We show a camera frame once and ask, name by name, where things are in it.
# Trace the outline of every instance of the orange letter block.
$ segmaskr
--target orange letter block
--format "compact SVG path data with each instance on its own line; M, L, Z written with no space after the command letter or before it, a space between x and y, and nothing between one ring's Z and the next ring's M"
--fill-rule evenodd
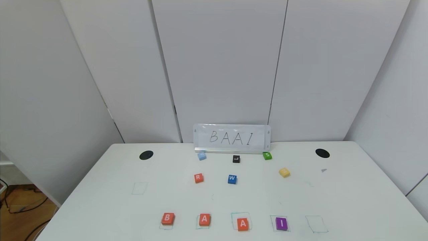
M172 225L174 222L175 215L174 213L164 213L162 217L162 224L163 225Z
M210 226L211 216L210 214L199 215L199 226Z
M247 230L248 230L248 219L238 218L238 231L247 231Z
M202 176L202 173L196 174L195 176L195 182L199 183L201 181L204 181L204 176Z

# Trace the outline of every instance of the light blue block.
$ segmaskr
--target light blue block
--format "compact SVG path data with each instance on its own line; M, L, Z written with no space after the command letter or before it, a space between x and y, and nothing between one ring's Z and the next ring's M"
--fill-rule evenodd
M204 152L199 152L198 153L198 158L199 158L200 161L202 161L202 160L206 159L207 156L205 155Z
M235 175L229 175L229 178L227 179L227 183L229 184L236 184L237 177Z

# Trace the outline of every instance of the white wall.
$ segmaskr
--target white wall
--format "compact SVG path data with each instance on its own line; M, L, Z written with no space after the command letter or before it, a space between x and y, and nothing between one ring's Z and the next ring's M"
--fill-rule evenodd
M8 185L32 184L32 182L1 151L0 178Z
M180 142L148 0L61 0L126 143Z
M122 143L61 5L0 7L0 148L57 205Z
M428 1L411 0L345 138L357 142L404 194L428 173L427 26Z
M153 1L184 142L195 123L268 123L286 4Z
M421 183L409 193L407 198L428 222L428 177L425 177Z
M269 125L272 141L341 141L409 0L289 0Z

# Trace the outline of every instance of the black circular hole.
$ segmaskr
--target black circular hole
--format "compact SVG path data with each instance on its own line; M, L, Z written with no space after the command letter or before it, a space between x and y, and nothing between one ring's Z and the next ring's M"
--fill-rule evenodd
M141 153L140 159L141 160L147 160L152 156L153 156L153 151L145 151L145 152Z
M330 153L328 153L328 151L326 151L324 149L316 149L315 153L322 158L329 158L330 157Z

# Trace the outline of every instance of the black l block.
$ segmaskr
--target black l block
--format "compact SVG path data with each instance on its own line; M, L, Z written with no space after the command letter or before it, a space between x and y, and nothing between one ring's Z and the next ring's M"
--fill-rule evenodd
M240 163L240 162L241 162L241 157L233 155L233 163Z

